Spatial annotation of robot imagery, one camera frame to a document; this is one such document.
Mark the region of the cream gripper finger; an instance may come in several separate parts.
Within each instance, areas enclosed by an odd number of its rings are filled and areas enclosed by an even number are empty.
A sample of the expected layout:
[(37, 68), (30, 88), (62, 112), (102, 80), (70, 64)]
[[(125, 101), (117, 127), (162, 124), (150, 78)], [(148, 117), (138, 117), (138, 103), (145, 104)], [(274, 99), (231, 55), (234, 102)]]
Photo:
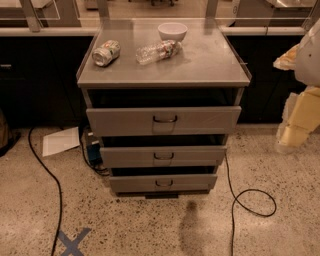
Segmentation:
[(291, 93), (286, 100), (275, 149), (288, 154), (299, 148), (320, 125), (320, 88), (308, 86), (302, 93)]
[(274, 62), (273, 66), (280, 70), (294, 70), (296, 67), (296, 56), (297, 56), (298, 45), (290, 48), (286, 53), (278, 57)]

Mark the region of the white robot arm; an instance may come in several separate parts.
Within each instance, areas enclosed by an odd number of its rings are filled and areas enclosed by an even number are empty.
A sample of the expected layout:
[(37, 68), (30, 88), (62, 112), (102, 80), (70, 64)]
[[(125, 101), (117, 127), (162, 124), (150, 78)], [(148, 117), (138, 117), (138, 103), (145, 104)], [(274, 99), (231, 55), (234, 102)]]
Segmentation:
[(273, 66), (293, 70), (295, 79), (306, 86), (300, 94), (291, 93), (285, 102), (275, 147), (286, 154), (299, 148), (320, 126), (320, 20)]

